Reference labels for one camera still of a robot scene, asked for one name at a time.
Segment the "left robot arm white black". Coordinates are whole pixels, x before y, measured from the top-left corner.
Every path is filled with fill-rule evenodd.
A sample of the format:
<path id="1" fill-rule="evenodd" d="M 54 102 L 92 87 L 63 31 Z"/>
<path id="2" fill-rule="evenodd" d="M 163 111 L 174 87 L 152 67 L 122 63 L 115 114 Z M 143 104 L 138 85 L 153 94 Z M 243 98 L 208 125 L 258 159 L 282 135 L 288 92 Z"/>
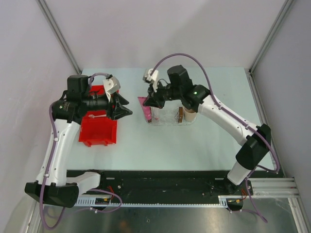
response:
<path id="1" fill-rule="evenodd" d="M 98 172 L 87 171 L 77 177 L 67 177 L 67 162 L 74 139 L 81 128 L 83 117 L 89 111 L 105 111 L 111 120 L 129 116 L 128 101 L 119 93 L 119 80 L 103 73 L 104 93 L 91 92 L 97 74 L 71 75 L 62 97 L 49 107 L 51 136 L 44 162 L 35 182 L 26 183 L 25 193 L 44 204 L 71 208 L 80 195 L 89 190 L 102 194 L 107 181 Z"/>

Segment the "aluminium corner post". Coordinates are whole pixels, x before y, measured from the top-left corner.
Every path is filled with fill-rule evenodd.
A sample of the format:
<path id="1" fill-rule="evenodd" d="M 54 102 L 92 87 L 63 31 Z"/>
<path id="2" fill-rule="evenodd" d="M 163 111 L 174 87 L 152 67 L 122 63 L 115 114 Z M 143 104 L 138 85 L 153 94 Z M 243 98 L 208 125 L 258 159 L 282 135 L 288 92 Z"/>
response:
<path id="1" fill-rule="evenodd" d="M 278 31 L 281 29 L 282 24 L 285 22 L 286 17 L 290 13 L 292 7 L 296 3 L 295 0 L 286 0 L 284 1 L 277 17 L 275 18 L 267 36 L 265 37 L 265 40 L 263 44 L 261 45 L 257 55 L 255 56 L 254 61 L 252 62 L 250 68 L 248 69 L 248 72 L 253 75 L 255 72 L 257 66 L 261 62 L 261 60 L 264 58 L 265 54 L 267 53 L 269 47 L 271 46 L 274 38 L 276 37 Z"/>
<path id="2" fill-rule="evenodd" d="M 63 33 L 61 32 L 53 14 L 52 11 L 50 10 L 47 2 L 45 0 L 35 0 L 38 7 L 40 8 L 44 18 L 46 19 L 48 25 L 51 28 L 51 31 L 53 32 L 56 40 L 58 41 L 60 47 L 62 48 L 65 56 L 67 57 L 70 65 L 72 66 L 72 68 L 75 70 L 75 72 L 77 74 L 81 74 L 82 70 L 79 67 Z"/>

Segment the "white toothpaste tube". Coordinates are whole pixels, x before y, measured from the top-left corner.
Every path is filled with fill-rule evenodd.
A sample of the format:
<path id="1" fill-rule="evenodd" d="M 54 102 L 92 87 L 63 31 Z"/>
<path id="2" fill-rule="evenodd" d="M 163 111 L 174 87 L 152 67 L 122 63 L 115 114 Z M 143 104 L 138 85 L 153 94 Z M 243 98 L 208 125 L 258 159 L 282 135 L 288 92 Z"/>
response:
<path id="1" fill-rule="evenodd" d="M 160 119 L 160 114 L 159 114 L 159 108 L 157 107 L 152 107 L 152 114 L 153 114 L 153 119 L 159 120 Z"/>

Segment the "pink toothpaste tube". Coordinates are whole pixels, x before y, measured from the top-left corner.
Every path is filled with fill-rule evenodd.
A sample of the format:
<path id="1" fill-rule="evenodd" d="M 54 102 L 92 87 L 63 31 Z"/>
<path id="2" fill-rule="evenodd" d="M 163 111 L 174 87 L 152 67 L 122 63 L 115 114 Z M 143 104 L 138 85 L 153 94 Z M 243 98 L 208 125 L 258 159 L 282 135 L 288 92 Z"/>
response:
<path id="1" fill-rule="evenodd" d="M 144 106 L 144 102 L 146 101 L 146 97 L 138 97 L 138 100 L 139 100 L 139 103 L 140 103 L 140 106 L 142 108 L 142 111 L 143 111 L 143 114 L 144 114 L 144 117 L 146 119 L 146 121 L 148 123 L 151 123 L 152 122 L 152 111 L 151 111 L 151 107 L 150 106 Z"/>

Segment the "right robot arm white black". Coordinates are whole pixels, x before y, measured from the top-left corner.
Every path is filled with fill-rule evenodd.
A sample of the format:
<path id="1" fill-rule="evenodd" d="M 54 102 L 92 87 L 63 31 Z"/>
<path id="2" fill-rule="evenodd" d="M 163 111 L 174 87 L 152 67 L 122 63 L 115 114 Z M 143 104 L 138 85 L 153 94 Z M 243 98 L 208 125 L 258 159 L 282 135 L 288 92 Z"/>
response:
<path id="1" fill-rule="evenodd" d="M 212 95 L 211 90 L 203 85 L 193 84 L 182 65 L 169 68 L 167 74 L 170 82 L 162 85 L 157 70 L 145 71 L 143 80 L 149 87 L 143 105 L 162 109 L 165 102 L 179 100 L 186 109 L 211 119 L 227 131 L 241 145 L 241 149 L 226 177 L 224 189 L 230 195 L 237 194 L 242 188 L 243 180 L 269 152 L 270 127 L 266 124 L 257 126 L 228 109 Z"/>

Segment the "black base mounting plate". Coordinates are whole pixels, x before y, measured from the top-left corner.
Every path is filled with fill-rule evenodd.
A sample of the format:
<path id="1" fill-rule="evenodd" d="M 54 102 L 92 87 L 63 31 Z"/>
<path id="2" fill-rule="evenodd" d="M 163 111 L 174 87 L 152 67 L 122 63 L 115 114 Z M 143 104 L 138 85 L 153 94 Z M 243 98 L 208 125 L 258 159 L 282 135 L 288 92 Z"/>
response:
<path id="1" fill-rule="evenodd" d="M 159 194 L 218 196 L 252 191 L 251 182 L 235 186 L 226 180 L 228 171 L 118 171 L 91 170 L 101 176 L 99 188 L 112 187 L 115 193 L 130 198 L 151 199 Z"/>

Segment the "red plastic organizer bin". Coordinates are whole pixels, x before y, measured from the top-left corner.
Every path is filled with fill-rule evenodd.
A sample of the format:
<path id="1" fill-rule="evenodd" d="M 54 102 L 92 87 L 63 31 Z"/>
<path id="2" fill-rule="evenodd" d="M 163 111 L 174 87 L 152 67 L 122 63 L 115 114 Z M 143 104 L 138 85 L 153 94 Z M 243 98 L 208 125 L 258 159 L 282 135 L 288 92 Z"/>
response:
<path id="1" fill-rule="evenodd" d="M 103 85 L 92 86 L 89 95 L 105 95 Z M 117 121 L 108 117 L 89 118 L 88 115 L 106 115 L 105 111 L 89 111 L 82 118 L 79 142 L 91 147 L 112 145 L 117 142 Z"/>

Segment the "aluminium frame rail front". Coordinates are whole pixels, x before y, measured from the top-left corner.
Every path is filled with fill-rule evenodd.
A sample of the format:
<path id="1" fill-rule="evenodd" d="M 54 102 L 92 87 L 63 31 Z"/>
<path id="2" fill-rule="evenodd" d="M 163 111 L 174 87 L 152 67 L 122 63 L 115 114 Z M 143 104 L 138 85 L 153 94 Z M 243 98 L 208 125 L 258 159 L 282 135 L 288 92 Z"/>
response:
<path id="1" fill-rule="evenodd" d="M 294 178 L 249 179 L 254 198 L 297 198 L 300 196 Z"/>

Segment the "clear textured glass tray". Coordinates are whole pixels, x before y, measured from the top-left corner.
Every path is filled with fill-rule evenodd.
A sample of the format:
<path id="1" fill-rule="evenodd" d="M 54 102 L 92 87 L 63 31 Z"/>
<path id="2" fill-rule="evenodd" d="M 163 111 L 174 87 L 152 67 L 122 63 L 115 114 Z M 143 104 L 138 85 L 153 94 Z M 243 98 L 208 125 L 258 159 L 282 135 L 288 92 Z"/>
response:
<path id="1" fill-rule="evenodd" d="M 173 107 L 169 109 L 160 109 L 159 110 L 160 119 L 155 120 L 152 117 L 152 122 L 148 124 L 153 125 L 153 126 L 185 126 L 185 125 L 193 124 L 196 118 L 191 122 L 187 122 L 183 118 L 182 123 L 178 123 L 178 108 L 179 107 L 183 107 L 183 106 L 177 106 L 177 107 Z"/>

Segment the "right aluminium corner post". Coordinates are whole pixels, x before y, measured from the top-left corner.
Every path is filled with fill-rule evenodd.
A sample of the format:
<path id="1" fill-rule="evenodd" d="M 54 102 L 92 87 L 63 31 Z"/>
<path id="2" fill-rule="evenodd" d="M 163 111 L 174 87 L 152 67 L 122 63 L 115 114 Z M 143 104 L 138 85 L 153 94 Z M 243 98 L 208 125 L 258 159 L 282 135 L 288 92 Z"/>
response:
<path id="1" fill-rule="evenodd" d="M 282 24 L 285 22 L 286 17 L 290 13 L 292 7 L 296 3 L 295 0 L 286 0 L 284 1 L 277 17 L 275 18 L 267 36 L 265 37 L 265 40 L 263 44 L 261 45 L 257 55 L 255 56 L 254 61 L 252 62 L 250 68 L 248 69 L 248 72 L 253 75 L 255 72 L 257 66 L 261 62 L 261 60 L 264 58 L 265 54 L 267 53 L 269 47 L 271 46 L 274 38 L 276 37 L 278 31 L 281 29 Z"/>

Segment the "left aluminium corner post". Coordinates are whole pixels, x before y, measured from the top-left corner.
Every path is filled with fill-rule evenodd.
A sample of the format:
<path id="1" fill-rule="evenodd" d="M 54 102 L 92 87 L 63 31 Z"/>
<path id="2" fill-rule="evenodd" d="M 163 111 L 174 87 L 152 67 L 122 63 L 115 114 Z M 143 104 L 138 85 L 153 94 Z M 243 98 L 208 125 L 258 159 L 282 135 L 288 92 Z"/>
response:
<path id="1" fill-rule="evenodd" d="M 47 2 L 45 0 L 35 0 L 38 7 L 40 8 L 44 18 L 46 19 L 48 25 L 51 28 L 51 31 L 53 32 L 56 40 L 58 41 L 60 47 L 62 48 L 65 56 L 67 57 L 70 65 L 72 66 L 72 68 L 75 70 L 75 72 L 77 74 L 81 74 L 82 70 L 79 67 L 63 33 L 61 32 L 53 14 L 52 11 L 50 10 Z"/>

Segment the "beige plastic cup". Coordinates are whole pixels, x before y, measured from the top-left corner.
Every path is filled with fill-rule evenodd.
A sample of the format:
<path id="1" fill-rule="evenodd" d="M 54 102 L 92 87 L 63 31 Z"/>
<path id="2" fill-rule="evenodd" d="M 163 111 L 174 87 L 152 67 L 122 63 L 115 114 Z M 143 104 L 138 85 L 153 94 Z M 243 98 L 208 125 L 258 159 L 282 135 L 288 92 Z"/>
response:
<path id="1" fill-rule="evenodd" d="M 196 118 L 197 113 L 192 109 L 187 109 L 186 107 L 183 107 L 183 115 L 185 121 L 191 122 Z"/>

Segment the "white toothbrush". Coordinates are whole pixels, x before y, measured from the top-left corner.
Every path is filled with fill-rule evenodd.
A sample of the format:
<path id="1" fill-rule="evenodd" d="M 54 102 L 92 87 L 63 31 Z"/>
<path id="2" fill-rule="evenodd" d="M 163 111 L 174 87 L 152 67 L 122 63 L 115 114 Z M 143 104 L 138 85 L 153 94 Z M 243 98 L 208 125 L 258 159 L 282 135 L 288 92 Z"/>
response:
<path id="1" fill-rule="evenodd" d="M 106 117 L 106 115 L 88 115 L 89 118 L 101 118 L 101 117 Z"/>

